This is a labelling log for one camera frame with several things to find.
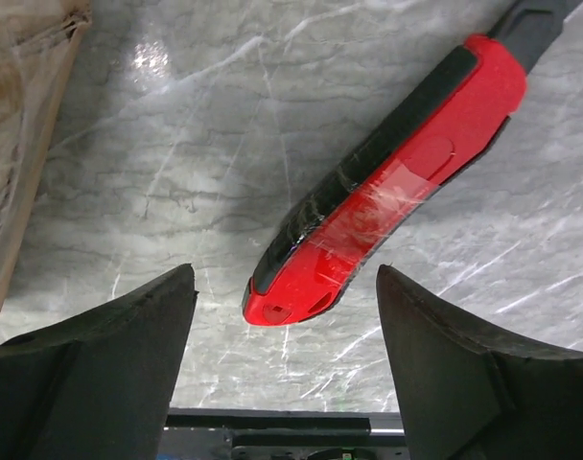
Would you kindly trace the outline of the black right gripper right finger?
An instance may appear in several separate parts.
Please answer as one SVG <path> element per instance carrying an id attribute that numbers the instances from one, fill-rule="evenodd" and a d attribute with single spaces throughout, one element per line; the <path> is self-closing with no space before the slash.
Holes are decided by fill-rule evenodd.
<path id="1" fill-rule="evenodd" d="M 385 346 L 414 459 L 583 459 L 583 352 L 496 326 L 384 265 Z"/>

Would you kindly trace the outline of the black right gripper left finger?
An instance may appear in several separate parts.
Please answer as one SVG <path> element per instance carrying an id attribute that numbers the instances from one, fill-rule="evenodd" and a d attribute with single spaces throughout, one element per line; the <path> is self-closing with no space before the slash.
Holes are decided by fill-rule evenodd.
<path id="1" fill-rule="evenodd" d="M 0 345 L 0 459 L 153 459 L 197 302 L 182 264 Z"/>

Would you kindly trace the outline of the red black utility knife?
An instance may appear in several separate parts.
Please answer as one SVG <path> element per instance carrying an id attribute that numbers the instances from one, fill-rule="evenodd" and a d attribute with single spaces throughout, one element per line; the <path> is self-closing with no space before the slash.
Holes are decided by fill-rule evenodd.
<path id="1" fill-rule="evenodd" d="M 331 309 L 389 236 L 491 149 L 576 8 L 517 1 L 453 48 L 285 218 L 248 280 L 245 321 L 289 325 Z"/>

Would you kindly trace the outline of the brown cardboard express box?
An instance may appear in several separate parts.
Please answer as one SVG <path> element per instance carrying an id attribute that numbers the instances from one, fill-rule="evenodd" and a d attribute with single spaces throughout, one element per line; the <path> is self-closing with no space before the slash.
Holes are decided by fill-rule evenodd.
<path id="1" fill-rule="evenodd" d="M 0 1 L 0 312 L 91 19 L 88 1 Z"/>

